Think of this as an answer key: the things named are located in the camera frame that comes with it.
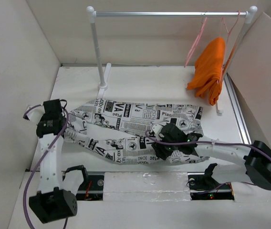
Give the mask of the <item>newspaper print trousers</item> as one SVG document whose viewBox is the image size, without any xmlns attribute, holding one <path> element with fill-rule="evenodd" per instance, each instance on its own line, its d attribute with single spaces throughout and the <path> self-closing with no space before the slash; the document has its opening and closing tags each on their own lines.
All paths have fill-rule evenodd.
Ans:
<svg viewBox="0 0 271 229">
<path fill-rule="evenodd" d="M 152 130 L 154 125 L 173 123 L 185 134 L 203 134 L 202 114 L 203 107 L 191 104 L 144 104 L 100 98 L 70 112 L 64 139 L 116 164 L 199 163 L 209 157 L 197 156 L 195 153 L 188 156 L 180 150 L 174 150 L 166 159 L 159 158 L 152 147 L 153 141 L 146 138 L 145 132 Z M 131 137 L 111 136 L 97 140 L 88 135 L 88 125 L 97 126 L 99 131 L 108 128 L 124 132 Z"/>
</svg>

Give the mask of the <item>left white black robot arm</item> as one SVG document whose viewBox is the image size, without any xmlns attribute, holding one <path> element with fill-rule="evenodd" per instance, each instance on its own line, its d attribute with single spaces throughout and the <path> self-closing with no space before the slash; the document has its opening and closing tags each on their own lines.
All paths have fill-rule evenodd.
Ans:
<svg viewBox="0 0 271 229">
<path fill-rule="evenodd" d="M 36 129 L 41 158 L 35 166 L 40 170 L 40 182 L 36 195 L 25 198 L 23 205 L 29 206 L 40 222 L 46 224 L 77 214 L 77 191 L 89 185 L 89 177 L 83 165 L 62 171 L 64 133 L 69 122 L 62 100 L 45 101 L 41 106 L 44 113 Z"/>
</svg>

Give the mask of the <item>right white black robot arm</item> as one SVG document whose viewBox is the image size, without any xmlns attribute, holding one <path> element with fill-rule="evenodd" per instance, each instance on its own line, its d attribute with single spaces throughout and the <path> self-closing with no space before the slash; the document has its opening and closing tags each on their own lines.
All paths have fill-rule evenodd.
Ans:
<svg viewBox="0 0 271 229">
<path fill-rule="evenodd" d="M 166 160 L 174 151 L 198 157 L 213 157 L 227 165 L 210 164 L 189 187 L 207 193 L 226 183 L 240 182 L 271 190 L 271 149 L 262 141 L 254 144 L 226 143 L 199 133 L 184 133 L 173 123 L 154 125 L 145 135 L 153 141 L 156 156 Z"/>
</svg>

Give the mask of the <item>orange garment on hanger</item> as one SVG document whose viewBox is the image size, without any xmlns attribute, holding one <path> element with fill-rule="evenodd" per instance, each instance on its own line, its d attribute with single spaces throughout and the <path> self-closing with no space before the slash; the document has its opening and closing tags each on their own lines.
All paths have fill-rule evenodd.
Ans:
<svg viewBox="0 0 271 229">
<path fill-rule="evenodd" d="M 196 90 L 195 97 L 208 96 L 208 103 L 213 106 L 222 90 L 222 66 L 226 43 L 217 37 L 211 41 L 195 61 L 193 79 L 187 84 L 187 90 Z"/>
</svg>

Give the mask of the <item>white metal clothes rack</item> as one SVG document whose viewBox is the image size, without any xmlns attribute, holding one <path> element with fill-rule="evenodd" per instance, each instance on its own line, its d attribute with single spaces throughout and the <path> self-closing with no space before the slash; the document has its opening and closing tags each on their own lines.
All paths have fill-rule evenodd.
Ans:
<svg viewBox="0 0 271 229">
<path fill-rule="evenodd" d="M 108 88 L 108 78 L 110 76 L 110 71 L 112 68 L 111 63 L 107 63 L 105 69 L 102 67 L 101 54 L 98 44 L 98 37 L 95 25 L 96 18 L 119 18 L 119 17 L 184 17 L 184 18 L 244 18 L 243 26 L 236 38 L 236 41 L 233 45 L 232 51 L 224 64 L 222 69 L 222 77 L 221 80 L 227 75 L 228 68 L 233 60 L 236 50 L 238 46 L 241 44 L 246 32 L 250 27 L 250 23 L 253 21 L 255 14 L 257 13 L 258 8 L 256 6 L 251 6 L 245 12 L 101 12 L 96 11 L 92 6 L 88 6 L 86 8 L 86 12 L 88 14 L 93 42 L 94 42 L 94 51 L 97 61 L 97 69 L 100 78 L 100 82 L 98 84 L 98 94 L 97 98 L 103 98 L 105 91 Z"/>
</svg>

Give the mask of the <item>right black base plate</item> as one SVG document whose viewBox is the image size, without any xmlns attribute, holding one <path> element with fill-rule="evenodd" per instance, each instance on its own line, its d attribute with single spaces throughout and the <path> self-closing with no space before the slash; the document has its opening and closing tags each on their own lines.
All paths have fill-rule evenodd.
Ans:
<svg viewBox="0 0 271 229">
<path fill-rule="evenodd" d="M 203 172 L 188 173 L 186 183 L 191 200 L 234 200 L 234 192 L 230 182 L 218 183 Z"/>
</svg>

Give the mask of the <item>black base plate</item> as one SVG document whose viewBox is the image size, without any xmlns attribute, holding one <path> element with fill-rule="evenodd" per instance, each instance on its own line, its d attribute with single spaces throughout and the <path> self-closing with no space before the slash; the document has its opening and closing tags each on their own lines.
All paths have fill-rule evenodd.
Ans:
<svg viewBox="0 0 271 229">
<path fill-rule="evenodd" d="M 77 191 L 77 201 L 103 200 L 104 174 L 89 174 L 88 181 L 82 183 Z"/>
<path fill-rule="evenodd" d="M 234 192 L 230 182 L 218 183 L 203 172 L 188 173 L 186 183 L 191 200 L 234 200 Z"/>
</svg>

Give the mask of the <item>aluminium rail right side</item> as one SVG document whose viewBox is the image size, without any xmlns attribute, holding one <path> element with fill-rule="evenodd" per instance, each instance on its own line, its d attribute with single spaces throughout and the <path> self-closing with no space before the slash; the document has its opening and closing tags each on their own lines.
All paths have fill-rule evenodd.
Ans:
<svg viewBox="0 0 271 229">
<path fill-rule="evenodd" d="M 248 128 L 247 128 L 247 125 L 246 125 L 246 122 L 241 110 L 241 106 L 240 106 L 240 103 L 239 103 L 239 100 L 238 100 L 238 97 L 233 85 L 233 81 L 228 74 L 225 76 L 224 83 L 226 85 L 227 92 L 231 101 L 231 106 L 235 115 L 240 139 L 242 143 L 244 144 L 251 144 L 252 142 L 251 142 Z"/>
</svg>

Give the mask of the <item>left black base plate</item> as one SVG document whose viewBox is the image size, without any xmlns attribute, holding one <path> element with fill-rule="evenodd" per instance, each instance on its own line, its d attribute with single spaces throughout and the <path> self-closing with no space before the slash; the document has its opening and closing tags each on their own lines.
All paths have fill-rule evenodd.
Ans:
<svg viewBox="0 0 271 229">
<path fill-rule="evenodd" d="M 89 174 L 88 181 L 82 183 L 77 191 L 77 201 L 103 200 L 104 174 Z"/>
</svg>

